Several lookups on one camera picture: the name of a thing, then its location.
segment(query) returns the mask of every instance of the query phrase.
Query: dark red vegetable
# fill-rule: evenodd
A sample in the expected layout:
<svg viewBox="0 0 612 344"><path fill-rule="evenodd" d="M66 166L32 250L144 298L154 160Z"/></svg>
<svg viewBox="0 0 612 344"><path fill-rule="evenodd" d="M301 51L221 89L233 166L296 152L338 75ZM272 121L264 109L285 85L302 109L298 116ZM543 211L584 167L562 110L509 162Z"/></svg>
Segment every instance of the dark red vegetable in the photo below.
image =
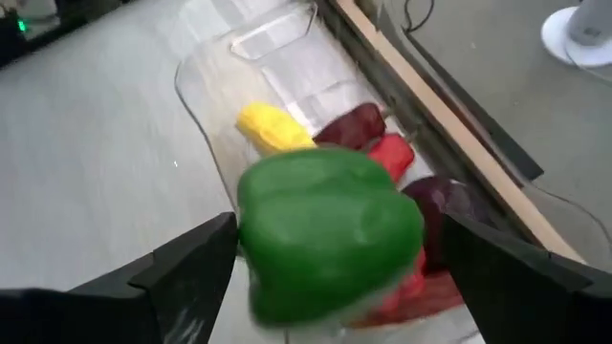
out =
<svg viewBox="0 0 612 344"><path fill-rule="evenodd" d="M412 147L399 134L384 135L367 156L381 164L389 172L394 183L400 180L414 161Z"/></svg>
<svg viewBox="0 0 612 344"><path fill-rule="evenodd" d="M363 103L329 123L315 137L316 144L333 143L354 150L384 134L383 117L374 103Z"/></svg>
<svg viewBox="0 0 612 344"><path fill-rule="evenodd" d="M440 244L445 212L461 214L474 221L492 225L484 202L463 183L432 176L411 183L402 192L416 201L425 218L426 273L446 269Z"/></svg>

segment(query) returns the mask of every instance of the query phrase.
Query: wooden board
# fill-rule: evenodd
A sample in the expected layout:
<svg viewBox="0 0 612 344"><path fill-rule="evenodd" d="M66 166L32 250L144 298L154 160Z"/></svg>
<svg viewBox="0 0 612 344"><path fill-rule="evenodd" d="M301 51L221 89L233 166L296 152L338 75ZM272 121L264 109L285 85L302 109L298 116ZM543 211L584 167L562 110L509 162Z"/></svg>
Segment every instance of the wooden board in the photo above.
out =
<svg viewBox="0 0 612 344"><path fill-rule="evenodd" d="M437 126L442 128L446 137L453 140L465 153L467 159L480 172L484 182L492 188L516 218L525 227L529 228L546 249L586 264L584 259L560 237L531 200L520 190L464 123L435 94L386 37L381 32L376 31L374 25L355 4L354 0L336 1L344 17L360 31L367 43L428 109L433 120L437 122Z"/></svg>

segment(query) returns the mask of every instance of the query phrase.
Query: black cable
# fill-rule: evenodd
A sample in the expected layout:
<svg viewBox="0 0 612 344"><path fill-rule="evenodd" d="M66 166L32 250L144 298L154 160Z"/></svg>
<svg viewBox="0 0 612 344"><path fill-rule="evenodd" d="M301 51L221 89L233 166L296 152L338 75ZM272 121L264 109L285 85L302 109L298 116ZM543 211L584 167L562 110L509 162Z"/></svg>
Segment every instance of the black cable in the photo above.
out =
<svg viewBox="0 0 612 344"><path fill-rule="evenodd" d="M412 16L410 15L410 11L408 10L408 3L409 2L410 2L410 0L405 0L404 1L404 16L405 16L405 20L407 22L406 23L406 27L402 28L404 30L404 34L413 33L413 32L416 32L417 30L421 29L423 27L423 25L431 17L431 14L433 13L433 8L435 6L435 0L429 0L429 9L427 10L427 14L425 15L425 17L417 25L413 25Z"/></svg>

